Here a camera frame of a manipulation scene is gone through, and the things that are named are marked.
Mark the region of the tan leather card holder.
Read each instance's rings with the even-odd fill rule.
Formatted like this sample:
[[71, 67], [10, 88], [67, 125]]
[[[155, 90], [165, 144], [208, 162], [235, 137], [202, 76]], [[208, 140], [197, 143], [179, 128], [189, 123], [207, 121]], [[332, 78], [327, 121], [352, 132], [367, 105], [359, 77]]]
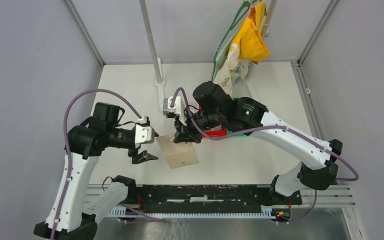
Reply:
[[191, 142], [174, 143], [175, 133], [156, 138], [170, 169], [177, 169], [199, 163], [195, 148]]

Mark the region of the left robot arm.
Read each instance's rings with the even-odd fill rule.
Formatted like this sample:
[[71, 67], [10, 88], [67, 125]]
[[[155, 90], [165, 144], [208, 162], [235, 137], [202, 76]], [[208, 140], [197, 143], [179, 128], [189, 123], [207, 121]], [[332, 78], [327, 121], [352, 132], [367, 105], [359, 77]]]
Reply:
[[144, 116], [132, 129], [123, 129], [120, 120], [124, 113], [120, 106], [98, 102], [92, 116], [68, 132], [70, 153], [65, 155], [57, 196], [46, 220], [35, 225], [34, 235], [49, 240], [92, 240], [101, 221], [118, 203], [136, 200], [136, 181], [118, 175], [108, 189], [85, 204], [89, 181], [106, 148], [126, 149], [134, 165], [158, 159], [140, 151], [142, 144], [151, 144], [158, 137], [149, 118]]

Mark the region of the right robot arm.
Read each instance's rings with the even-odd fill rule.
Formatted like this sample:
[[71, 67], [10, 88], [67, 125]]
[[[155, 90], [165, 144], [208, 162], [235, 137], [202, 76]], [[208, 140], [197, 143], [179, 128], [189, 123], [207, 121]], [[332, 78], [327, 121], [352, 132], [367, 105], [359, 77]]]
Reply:
[[175, 143], [200, 143], [206, 131], [223, 127], [233, 134], [266, 141], [299, 160], [297, 166], [274, 177], [269, 199], [282, 204], [295, 192], [310, 188], [324, 191], [336, 182], [343, 144], [308, 135], [277, 117], [262, 103], [250, 98], [233, 99], [220, 85], [201, 83], [193, 91], [199, 108], [190, 111], [182, 88], [164, 100], [163, 112], [174, 119]]

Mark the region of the red plastic bin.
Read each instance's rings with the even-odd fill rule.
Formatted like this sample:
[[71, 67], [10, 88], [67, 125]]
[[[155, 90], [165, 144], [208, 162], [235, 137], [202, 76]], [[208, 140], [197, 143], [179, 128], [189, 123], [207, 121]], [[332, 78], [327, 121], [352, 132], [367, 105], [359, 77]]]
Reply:
[[215, 129], [205, 130], [204, 133], [212, 138], [220, 138], [228, 134], [228, 130], [223, 126], [216, 127]]

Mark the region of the white stand pole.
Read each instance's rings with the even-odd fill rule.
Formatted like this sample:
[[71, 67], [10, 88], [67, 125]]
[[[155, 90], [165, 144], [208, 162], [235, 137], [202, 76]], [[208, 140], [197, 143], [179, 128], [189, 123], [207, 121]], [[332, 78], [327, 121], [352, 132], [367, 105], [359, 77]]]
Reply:
[[152, 32], [151, 22], [148, 14], [147, 4], [145, 0], [139, 0], [140, 10], [145, 26], [146, 37], [149, 45], [151, 61], [155, 72], [155, 86], [157, 89], [157, 100], [158, 100], [158, 108], [160, 112], [164, 110], [164, 99], [165, 97], [165, 86], [166, 82], [163, 79], [162, 75], [162, 63], [161, 59], [157, 55], [154, 36]]

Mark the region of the green plastic bin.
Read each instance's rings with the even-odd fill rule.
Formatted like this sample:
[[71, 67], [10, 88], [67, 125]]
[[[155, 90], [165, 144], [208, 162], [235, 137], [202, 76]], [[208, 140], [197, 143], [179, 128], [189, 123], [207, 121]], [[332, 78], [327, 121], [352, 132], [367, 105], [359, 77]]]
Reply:
[[[234, 98], [233, 98], [234, 101], [238, 101], [239, 99], [240, 99], [240, 97], [234, 97]], [[227, 130], [227, 134], [228, 134], [228, 135], [230, 135], [230, 134], [232, 134], [232, 133], [233, 133], [233, 131]], [[235, 137], [241, 137], [241, 136], [245, 136], [245, 134], [244, 134], [244, 133], [241, 133], [241, 134], [235, 135]]]

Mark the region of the patterned white cloth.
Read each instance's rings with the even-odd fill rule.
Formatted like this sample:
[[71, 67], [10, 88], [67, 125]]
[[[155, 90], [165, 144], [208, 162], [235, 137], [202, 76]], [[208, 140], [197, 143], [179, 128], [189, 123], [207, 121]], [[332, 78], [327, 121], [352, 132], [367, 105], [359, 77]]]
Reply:
[[248, 74], [250, 61], [240, 59], [240, 44], [232, 42], [225, 45], [216, 56], [212, 82], [221, 86], [224, 92], [233, 96], [234, 84], [242, 81]]

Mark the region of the yellow cloth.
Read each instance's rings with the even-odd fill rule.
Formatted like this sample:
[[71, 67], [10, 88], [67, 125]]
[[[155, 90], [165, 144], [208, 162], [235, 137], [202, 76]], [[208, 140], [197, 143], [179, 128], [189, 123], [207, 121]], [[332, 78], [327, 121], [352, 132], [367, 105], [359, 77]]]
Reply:
[[265, 17], [265, 2], [258, 2], [248, 11], [238, 32], [231, 43], [239, 43], [240, 59], [260, 62], [270, 56], [270, 51], [262, 37], [262, 25]]

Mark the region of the green clothes hanger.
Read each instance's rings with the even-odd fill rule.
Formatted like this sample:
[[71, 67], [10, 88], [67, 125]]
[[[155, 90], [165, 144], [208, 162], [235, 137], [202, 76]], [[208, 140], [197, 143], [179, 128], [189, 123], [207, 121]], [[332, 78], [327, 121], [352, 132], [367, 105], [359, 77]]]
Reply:
[[212, 69], [212, 73], [211, 73], [211, 80], [213, 80], [217, 74], [217, 63], [218, 63], [218, 60], [217, 60], [217, 57], [221, 51], [221, 48], [224, 46], [224, 42], [226, 40], [226, 38], [228, 37], [228, 35], [230, 34], [231, 31], [234, 30], [234, 28], [236, 27], [236, 25], [240, 22], [240, 20], [246, 15], [246, 13], [251, 9], [251, 6], [255, 3], [259, 3], [261, 2], [261, 0], [244, 0], [242, 2], [242, 4], [240, 5], [240, 7], [238, 8], [234, 18], [233, 18], [233, 21], [232, 23], [230, 24], [230, 26], [228, 27], [226, 33], [224, 34], [220, 44], [218, 45], [217, 49], [216, 49], [216, 52], [214, 54], [214, 57], [213, 57], [213, 69]]

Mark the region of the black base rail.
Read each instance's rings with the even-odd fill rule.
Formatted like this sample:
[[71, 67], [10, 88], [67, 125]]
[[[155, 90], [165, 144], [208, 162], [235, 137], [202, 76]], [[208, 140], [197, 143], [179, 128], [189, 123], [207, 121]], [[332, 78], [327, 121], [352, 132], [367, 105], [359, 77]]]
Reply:
[[271, 193], [269, 185], [137, 185], [124, 204], [140, 204], [148, 214], [246, 214], [261, 208], [303, 203], [301, 193]]

